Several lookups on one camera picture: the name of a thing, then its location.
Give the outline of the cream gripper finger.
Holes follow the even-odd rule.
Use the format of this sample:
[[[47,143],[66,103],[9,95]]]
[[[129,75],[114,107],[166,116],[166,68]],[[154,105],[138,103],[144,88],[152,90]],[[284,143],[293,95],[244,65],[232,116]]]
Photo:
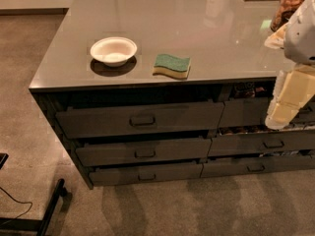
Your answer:
[[[295,65],[290,71],[280,71],[273,99],[267,110],[265,125],[273,130],[286,127],[314,95],[314,66]]]
[[[272,49],[283,49],[286,27],[287,27],[287,24],[284,24],[279,29],[277,29],[274,33],[268,36],[264,42],[264,45]]]

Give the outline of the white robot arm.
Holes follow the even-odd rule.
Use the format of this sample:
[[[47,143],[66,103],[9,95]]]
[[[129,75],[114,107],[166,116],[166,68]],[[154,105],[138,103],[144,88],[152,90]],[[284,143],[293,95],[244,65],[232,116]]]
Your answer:
[[[304,0],[288,22],[265,40],[265,46],[283,49],[294,62],[280,71],[274,86],[265,125],[282,129],[315,95],[315,0]]]

